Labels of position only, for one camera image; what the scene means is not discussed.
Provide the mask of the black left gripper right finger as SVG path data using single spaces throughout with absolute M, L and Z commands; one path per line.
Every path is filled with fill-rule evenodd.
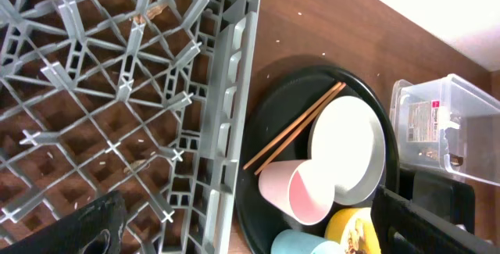
M 499 248 L 378 186 L 370 211 L 382 253 L 492 253 Z

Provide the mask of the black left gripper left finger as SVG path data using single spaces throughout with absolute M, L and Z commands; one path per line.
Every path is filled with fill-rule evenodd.
M 111 254 L 121 251 L 127 209 L 111 191 L 55 223 L 1 250 L 1 254 Z

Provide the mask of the pink plastic cup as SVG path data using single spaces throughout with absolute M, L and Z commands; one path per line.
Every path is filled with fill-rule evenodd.
M 260 172 L 258 185 L 267 202 L 303 225 L 318 224 L 334 204 L 333 174 L 319 160 L 271 163 Z

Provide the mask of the blue plastic cup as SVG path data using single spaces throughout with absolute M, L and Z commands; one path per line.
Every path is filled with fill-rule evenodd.
M 288 229 L 273 240 L 271 254 L 344 254 L 344 249 L 334 241 L 312 234 Z

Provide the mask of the clear plastic waste bin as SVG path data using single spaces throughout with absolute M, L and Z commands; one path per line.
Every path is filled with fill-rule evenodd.
M 499 101 L 456 74 L 411 84 L 395 82 L 390 118 L 400 163 L 455 179 L 499 184 Z M 419 156 L 433 148 L 439 160 Z M 464 158 L 452 166 L 449 154 Z

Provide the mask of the grey plastic dishwasher rack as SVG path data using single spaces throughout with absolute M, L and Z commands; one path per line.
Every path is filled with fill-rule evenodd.
M 227 252 L 259 4 L 1 0 L 1 250 L 119 191 L 119 253 Z

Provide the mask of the yellow bowl with food scraps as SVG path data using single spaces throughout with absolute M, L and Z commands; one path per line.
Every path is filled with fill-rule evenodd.
M 337 242 L 344 253 L 381 254 L 371 208 L 346 208 L 329 220 L 324 237 Z

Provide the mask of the black rectangular bin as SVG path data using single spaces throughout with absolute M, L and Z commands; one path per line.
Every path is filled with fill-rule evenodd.
M 465 183 L 423 170 L 400 169 L 399 194 L 474 234 L 475 192 Z

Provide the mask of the food scraps in clear bin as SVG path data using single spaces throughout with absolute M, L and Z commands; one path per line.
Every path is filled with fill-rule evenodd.
M 433 159 L 433 160 L 436 160 L 438 161 L 440 156 L 439 156 L 439 153 L 436 149 L 433 149 L 433 148 L 422 148 L 419 152 L 418 152 L 418 155 L 419 156 L 425 156 L 429 159 Z M 449 162 L 452 166 L 456 166 L 456 167 L 459 167 L 459 166 L 462 166 L 463 165 L 463 162 L 464 162 L 464 158 L 461 157 L 461 156 L 457 156 L 457 155 L 454 155 L 454 154 L 449 154 Z

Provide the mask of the grey round plate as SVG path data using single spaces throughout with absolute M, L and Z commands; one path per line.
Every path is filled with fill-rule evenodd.
M 353 206 L 367 200 L 383 179 L 385 138 L 374 110 L 362 99 L 341 96 L 314 120 L 309 158 L 333 175 L 335 202 Z

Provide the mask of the lower wooden chopstick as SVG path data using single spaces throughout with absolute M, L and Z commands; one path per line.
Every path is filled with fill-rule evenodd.
M 305 119 L 305 122 L 297 126 L 289 135 L 280 141 L 280 145 L 276 150 L 263 162 L 263 164 L 254 172 L 254 175 L 260 174 L 272 161 L 274 161 L 283 150 L 285 150 L 304 130 L 309 126 L 317 116 L 324 110 L 324 108 L 342 91 L 340 90 L 333 97 L 329 97 L 325 104 L 321 105 L 311 116 Z

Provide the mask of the wooden chopstick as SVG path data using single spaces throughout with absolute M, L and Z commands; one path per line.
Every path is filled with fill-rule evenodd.
M 297 126 L 305 122 L 321 105 L 325 104 L 329 97 L 333 97 L 345 86 L 344 82 L 337 82 L 331 89 L 329 89 L 323 96 L 314 102 L 304 113 L 302 113 L 296 120 L 288 125 L 282 132 L 280 132 L 272 141 L 270 141 L 263 149 L 261 149 L 252 159 L 250 159 L 243 169 L 248 169 L 256 160 L 268 152 L 272 147 L 278 144 L 284 137 L 289 135 Z
M 324 110 L 324 108 L 342 91 L 340 90 L 333 97 L 329 97 L 325 104 L 321 105 L 311 116 L 305 119 L 305 122 L 297 126 L 289 135 L 280 141 L 280 145 L 276 150 L 263 162 L 263 164 L 254 172 L 254 175 L 260 174 L 272 161 L 274 161 L 283 150 L 285 150 L 304 130 L 309 126 L 317 116 Z

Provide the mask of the upper wooden chopstick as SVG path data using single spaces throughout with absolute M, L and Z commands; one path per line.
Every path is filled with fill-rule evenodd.
M 331 89 L 329 89 L 323 96 L 314 102 L 304 113 L 302 113 L 296 120 L 288 125 L 282 132 L 280 132 L 272 141 L 270 141 L 263 149 L 261 149 L 252 159 L 250 159 L 243 169 L 248 169 L 256 160 L 268 152 L 272 147 L 278 144 L 284 137 L 289 135 L 297 126 L 305 122 L 321 105 L 325 104 L 329 97 L 333 97 L 345 86 L 344 82 L 337 82 Z

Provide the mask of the round black tray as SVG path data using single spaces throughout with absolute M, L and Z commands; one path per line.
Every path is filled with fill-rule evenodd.
M 268 89 L 245 124 L 240 164 L 245 165 L 338 81 L 346 84 L 341 95 L 362 99 L 377 114 L 386 143 L 385 169 L 380 183 L 397 192 L 398 146 L 389 116 L 375 91 L 366 82 L 337 66 L 309 66 L 296 70 Z M 256 168 L 256 165 L 252 165 L 248 169 L 239 169 L 235 192 L 237 218 L 251 251 L 257 254 L 270 252 L 274 238 L 286 229 L 322 236 L 327 220 L 312 226 L 301 225 L 260 195 Z

